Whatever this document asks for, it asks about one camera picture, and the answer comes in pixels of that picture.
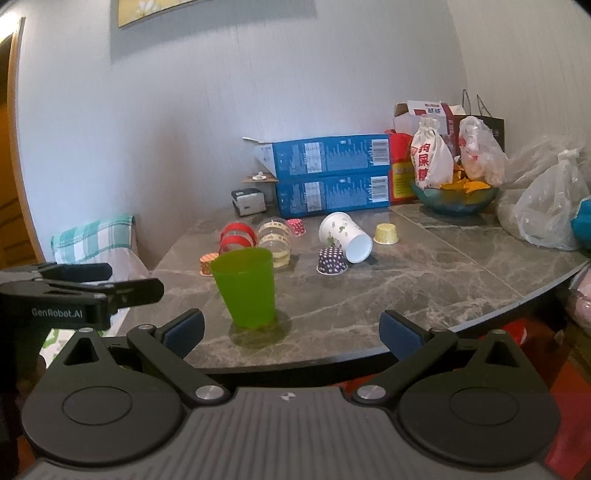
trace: gray marble tabletop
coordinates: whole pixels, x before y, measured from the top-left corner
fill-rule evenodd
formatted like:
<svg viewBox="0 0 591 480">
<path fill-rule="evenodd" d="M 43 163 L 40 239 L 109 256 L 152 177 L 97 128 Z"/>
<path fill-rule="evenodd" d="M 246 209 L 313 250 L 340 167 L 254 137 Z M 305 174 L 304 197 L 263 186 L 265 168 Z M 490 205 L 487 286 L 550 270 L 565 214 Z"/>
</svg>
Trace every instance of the gray marble tabletop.
<svg viewBox="0 0 591 480">
<path fill-rule="evenodd" d="M 426 329 L 458 330 L 538 294 L 586 261 L 580 252 L 520 241 L 494 215 L 448 218 L 416 203 L 350 215 L 372 236 L 377 224 L 394 223 L 399 243 L 374 244 L 368 260 L 325 277 L 316 271 L 324 216 L 303 219 L 307 233 L 293 238 L 290 264 L 275 270 L 278 320 L 249 331 L 232 324 L 215 280 L 199 273 L 199 258 L 217 251 L 220 230 L 235 218 L 231 209 L 215 212 L 184 234 L 154 271 L 165 285 L 163 299 L 132 309 L 120 333 L 141 323 L 161 326 L 196 307 L 206 319 L 203 341 L 186 358 L 196 367 L 362 355 L 382 348 L 378 319 L 386 309 Z M 262 219 L 253 215 L 242 221 L 257 225 Z"/>
</svg>

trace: blue cardboard box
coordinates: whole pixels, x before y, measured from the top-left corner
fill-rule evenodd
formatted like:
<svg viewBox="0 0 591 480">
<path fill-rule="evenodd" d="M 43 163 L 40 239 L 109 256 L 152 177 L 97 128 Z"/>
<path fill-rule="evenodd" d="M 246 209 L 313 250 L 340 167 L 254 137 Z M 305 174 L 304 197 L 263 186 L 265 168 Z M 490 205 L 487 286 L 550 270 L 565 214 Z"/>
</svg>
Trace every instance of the blue cardboard box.
<svg viewBox="0 0 591 480">
<path fill-rule="evenodd" d="M 389 167 L 374 174 L 342 175 L 277 183 L 277 203 L 283 218 L 319 213 L 387 207 Z"/>
<path fill-rule="evenodd" d="M 257 146 L 255 156 L 279 181 L 373 174 L 390 165 L 385 134 L 276 142 Z"/>
</svg>

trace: red tape roll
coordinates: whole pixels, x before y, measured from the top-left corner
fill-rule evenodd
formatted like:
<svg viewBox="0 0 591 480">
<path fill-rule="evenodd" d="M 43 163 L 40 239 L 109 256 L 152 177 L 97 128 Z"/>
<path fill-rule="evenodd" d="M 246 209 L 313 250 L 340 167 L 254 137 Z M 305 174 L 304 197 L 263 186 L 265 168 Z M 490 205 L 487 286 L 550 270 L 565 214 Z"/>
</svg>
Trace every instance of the red tape roll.
<svg viewBox="0 0 591 480">
<path fill-rule="evenodd" d="M 229 251 L 227 249 L 227 247 L 229 247 L 230 245 L 242 245 L 244 248 L 252 247 L 251 243 L 243 236 L 230 235 L 230 236 L 224 237 L 224 239 L 222 240 L 222 243 L 220 243 L 219 254 L 221 255 L 223 253 L 226 253 L 226 251 Z"/>
<path fill-rule="evenodd" d="M 250 228 L 247 224 L 242 222 L 230 223 L 224 230 L 222 230 L 222 233 L 220 233 L 220 240 L 223 240 L 223 236 L 226 235 L 226 233 L 231 232 L 232 230 L 238 230 L 239 232 L 246 233 L 252 239 L 251 246 L 254 247 L 256 245 L 255 231 L 252 228 Z"/>
</svg>

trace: white fabric bag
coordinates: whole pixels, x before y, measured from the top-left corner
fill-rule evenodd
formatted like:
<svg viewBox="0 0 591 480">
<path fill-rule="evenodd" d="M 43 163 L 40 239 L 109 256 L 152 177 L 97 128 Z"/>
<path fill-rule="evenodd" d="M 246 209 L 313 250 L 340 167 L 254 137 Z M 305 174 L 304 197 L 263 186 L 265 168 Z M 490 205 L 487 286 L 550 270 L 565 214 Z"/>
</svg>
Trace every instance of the white fabric bag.
<svg viewBox="0 0 591 480">
<path fill-rule="evenodd" d="M 438 132 L 436 118 L 423 117 L 414 134 L 410 153 L 414 178 L 421 189 L 438 189 L 442 183 L 453 181 L 453 157 Z"/>
</svg>

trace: bag handle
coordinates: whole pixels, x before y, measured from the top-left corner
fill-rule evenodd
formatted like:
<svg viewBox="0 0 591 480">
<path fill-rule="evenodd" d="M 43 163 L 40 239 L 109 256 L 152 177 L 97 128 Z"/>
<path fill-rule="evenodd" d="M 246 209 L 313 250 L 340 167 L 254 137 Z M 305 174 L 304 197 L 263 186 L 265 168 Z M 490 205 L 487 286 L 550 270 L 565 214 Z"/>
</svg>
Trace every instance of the bag handle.
<svg viewBox="0 0 591 480">
<path fill-rule="evenodd" d="M 472 104 L 470 103 L 470 95 L 468 95 L 468 90 L 466 90 L 465 88 L 462 90 L 462 108 L 464 109 L 464 111 L 466 111 L 466 109 L 464 108 L 464 100 L 468 100 L 468 115 L 472 114 Z"/>
<path fill-rule="evenodd" d="M 482 113 L 484 110 L 486 113 L 488 113 L 488 116 L 492 117 L 491 113 L 488 111 L 488 108 L 486 108 L 486 105 L 482 101 L 482 98 L 480 98 L 480 95 L 476 95 L 476 103 L 478 104 L 478 111 L 480 112 L 481 116 L 484 116 L 484 113 Z"/>
</svg>

